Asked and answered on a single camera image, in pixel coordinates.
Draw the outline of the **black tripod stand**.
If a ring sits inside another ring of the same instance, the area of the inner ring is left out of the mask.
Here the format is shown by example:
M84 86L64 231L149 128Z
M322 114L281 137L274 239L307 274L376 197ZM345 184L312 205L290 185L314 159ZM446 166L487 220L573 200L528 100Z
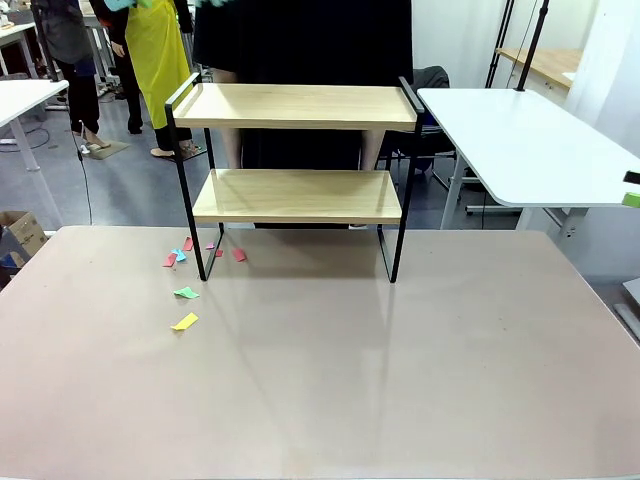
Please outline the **black tripod stand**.
M495 45L492 51L491 61L489 63L489 69L485 80L485 88L491 88L493 85L493 81L496 75L496 71L498 68L499 62L499 53L498 50L503 47L507 32L509 29L509 24L512 16L512 12L514 9L515 0L505 0L504 9L500 21L500 26L498 29L498 33L495 40Z

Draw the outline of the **black stand pole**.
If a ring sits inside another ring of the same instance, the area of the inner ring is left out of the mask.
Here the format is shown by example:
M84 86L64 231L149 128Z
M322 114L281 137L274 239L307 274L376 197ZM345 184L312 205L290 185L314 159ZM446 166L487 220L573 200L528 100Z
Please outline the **black stand pole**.
M542 0L542 4L541 4L541 8L539 10L539 14L538 14L538 20L534 29L534 33L532 35L531 38L531 42L529 45L529 49L528 49L528 53L524 62L524 65L522 67L522 72L521 75L519 77L519 81L518 84L515 88L516 91L518 92L524 92L525 91L525 84L526 84L526 80L528 78L529 75L529 71L531 68L531 65L533 63L533 59L535 56L535 52L539 43L539 38L541 36L541 32L544 26L544 22L545 22L545 18L547 16L548 13L548 9L549 9L549 0Z

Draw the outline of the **grey floor mat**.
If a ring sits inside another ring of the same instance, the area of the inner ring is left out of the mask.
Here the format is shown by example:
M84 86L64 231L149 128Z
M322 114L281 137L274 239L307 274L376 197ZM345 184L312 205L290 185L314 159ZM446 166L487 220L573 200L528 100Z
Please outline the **grey floor mat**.
M95 143L87 143L81 146L81 153L86 158L105 160L129 147L128 143L113 141L108 147L100 147Z

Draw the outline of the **two-tier wooden shelf black frame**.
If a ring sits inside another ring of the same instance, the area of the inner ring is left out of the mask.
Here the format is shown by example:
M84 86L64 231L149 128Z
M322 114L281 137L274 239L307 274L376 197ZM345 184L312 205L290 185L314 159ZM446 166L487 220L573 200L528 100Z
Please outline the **two-tier wooden shelf black frame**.
M421 134L425 107L404 77L395 87L204 82L191 74L164 105L170 134L178 129L398 131ZM387 276L398 277L413 181L399 197L387 169L220 169L209 172L196 198L181 153L174 160L193 245L197 226L214 223L363 224L383 241L398 228L393 252L380 247Z

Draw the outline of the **white background desk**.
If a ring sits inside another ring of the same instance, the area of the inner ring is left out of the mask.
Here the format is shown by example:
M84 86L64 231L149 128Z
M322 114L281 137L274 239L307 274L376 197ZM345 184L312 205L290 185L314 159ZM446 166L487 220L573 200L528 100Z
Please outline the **white background desk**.
M31 49L29 47L27 39L27 32L34 29L34 22L0 27L0 71L3 75L7 75L9 71L2 54L2 48L10 44L18 43L21 47L21 51L30 76L32 78L38 77L36 66L33 61Z

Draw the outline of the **wooden counter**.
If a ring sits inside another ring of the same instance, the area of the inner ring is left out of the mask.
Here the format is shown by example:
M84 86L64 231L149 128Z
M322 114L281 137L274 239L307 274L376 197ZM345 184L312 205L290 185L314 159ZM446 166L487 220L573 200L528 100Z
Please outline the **wooden counter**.
M496 53L514 65L514 78L518 78L524 68L528 50L518 48L497 48ZM581 62L580 49L538 49L533 57L529 74L539 77L549 86L568 92Z

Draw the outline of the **person in grey top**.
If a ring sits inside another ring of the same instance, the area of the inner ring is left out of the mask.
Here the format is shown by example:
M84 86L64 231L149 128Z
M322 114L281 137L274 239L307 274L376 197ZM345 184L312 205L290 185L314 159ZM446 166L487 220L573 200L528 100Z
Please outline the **person in grey top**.
M39 15L47 50L69 83L72 133L84 140L89 151L109 147L98 136L96 69L79 0L31 0L31 6Z

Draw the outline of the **small white desk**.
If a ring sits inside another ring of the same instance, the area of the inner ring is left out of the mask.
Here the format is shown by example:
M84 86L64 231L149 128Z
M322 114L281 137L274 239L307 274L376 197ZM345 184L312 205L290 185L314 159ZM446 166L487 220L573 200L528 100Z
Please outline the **small white desk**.
M63 221L52 193L36 162L19 117L54 97L68 87L66 80L24 79L0 81L0 127L9 125L19 147L26 171L33 175L36 191L46 207L47 216L54 230L62 227Z

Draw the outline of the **person in black clothes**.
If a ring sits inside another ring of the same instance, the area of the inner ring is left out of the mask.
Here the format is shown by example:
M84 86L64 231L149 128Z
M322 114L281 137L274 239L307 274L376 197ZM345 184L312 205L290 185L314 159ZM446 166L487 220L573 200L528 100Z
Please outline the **person in black clothes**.
M398 86L413 80L412 0L204 4L193 54L236 83ZM237 130L241 168L362 170L363 131Z

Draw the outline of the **thick black pole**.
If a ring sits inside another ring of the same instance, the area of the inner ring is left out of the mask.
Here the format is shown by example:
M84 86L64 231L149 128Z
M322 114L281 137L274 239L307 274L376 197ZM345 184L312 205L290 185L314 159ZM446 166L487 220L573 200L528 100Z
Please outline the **thick black pole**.
M42 23L42 1L31 0L30 8L31 8L33 20L34 20L36 31L37 31L38 41L42 49L42 55L46 63L48 77L52 82L58 82L59 81L58 74L56 71L54 61L49 52L45 31Z

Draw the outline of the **black chair with jacket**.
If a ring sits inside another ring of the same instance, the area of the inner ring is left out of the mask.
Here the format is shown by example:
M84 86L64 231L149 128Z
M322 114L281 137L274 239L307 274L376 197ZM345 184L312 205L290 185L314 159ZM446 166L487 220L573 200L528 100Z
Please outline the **black chair with jacket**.
M447 89L450 87L449 76L441 66L429 66L417 69L413 73L414 83L411 88L414 92L419 89ZM413 142L413 134L409 132L387 131L381 147L381 156L391 158L396 155L398 159L408 158L409 148ZM449 191L449 183L443 180L435 171L435 160L445 158L457 160L457 152L453 143L449 140L443 129L434 117L426 112L426 118L422 127L421 138L417 146L414 172L425 174L431 171L432 177L446 190Z

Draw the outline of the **cardboard box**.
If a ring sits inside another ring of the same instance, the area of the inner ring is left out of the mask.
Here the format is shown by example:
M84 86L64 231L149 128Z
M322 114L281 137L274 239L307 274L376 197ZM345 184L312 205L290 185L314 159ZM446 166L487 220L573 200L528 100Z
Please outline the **cardboard box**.
M0 291L47 240L31 212L0 211Z

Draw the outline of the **person with yellow apron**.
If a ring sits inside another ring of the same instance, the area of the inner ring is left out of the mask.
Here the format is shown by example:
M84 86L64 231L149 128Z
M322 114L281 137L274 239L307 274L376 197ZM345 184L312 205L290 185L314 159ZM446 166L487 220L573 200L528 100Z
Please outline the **person with yellow apron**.
M156 136L151 155L172 158L174 148L165 103L190 76L183 34L193 31L187 0L153 0L150 8L111 11L104 0L89 0L109 29L112 50L131 61Z

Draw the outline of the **large white side table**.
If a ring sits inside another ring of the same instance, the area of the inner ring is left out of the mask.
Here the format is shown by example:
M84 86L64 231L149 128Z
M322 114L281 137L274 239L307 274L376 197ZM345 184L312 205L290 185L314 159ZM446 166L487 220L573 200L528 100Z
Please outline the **large white side table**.
M441 227L449 229L465 168L471 168L499 204L528 212L543 209L570 237L586 213L621 207L627 171L640 158L534 91L421 89L419 98L455 146Z

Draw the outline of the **grey metal base frame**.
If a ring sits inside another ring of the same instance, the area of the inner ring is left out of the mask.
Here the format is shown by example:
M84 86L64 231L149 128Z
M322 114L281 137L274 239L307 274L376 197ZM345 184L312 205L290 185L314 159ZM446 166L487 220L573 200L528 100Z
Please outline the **grey metal base frame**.
M624 326L640 346L640 277L622 284L624 300L614 310Z

